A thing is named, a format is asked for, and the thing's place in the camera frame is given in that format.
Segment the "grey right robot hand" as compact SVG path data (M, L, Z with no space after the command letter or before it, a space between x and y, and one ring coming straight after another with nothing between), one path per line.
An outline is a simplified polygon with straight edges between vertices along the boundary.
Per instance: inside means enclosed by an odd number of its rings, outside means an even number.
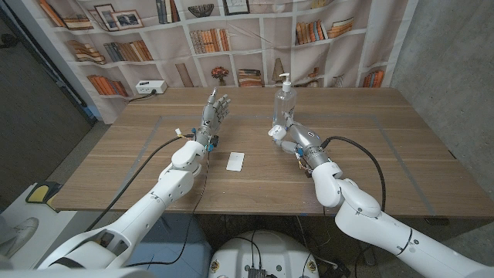
M294 121L287 112L284 112L283 116L285 125L277 124L268 131L275 145L289 154L303 158L311 169L331 162L321 147L323 142L315 131Z

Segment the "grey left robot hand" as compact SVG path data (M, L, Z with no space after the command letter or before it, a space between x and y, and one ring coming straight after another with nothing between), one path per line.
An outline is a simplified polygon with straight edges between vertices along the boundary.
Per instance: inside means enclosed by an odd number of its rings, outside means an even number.
M228 105L231 100L227 94L217 99L217 92L218 89L215 87L208 97L202 112L201 123L195 136L195 140L204 147L218 133L222 121L228 115Z

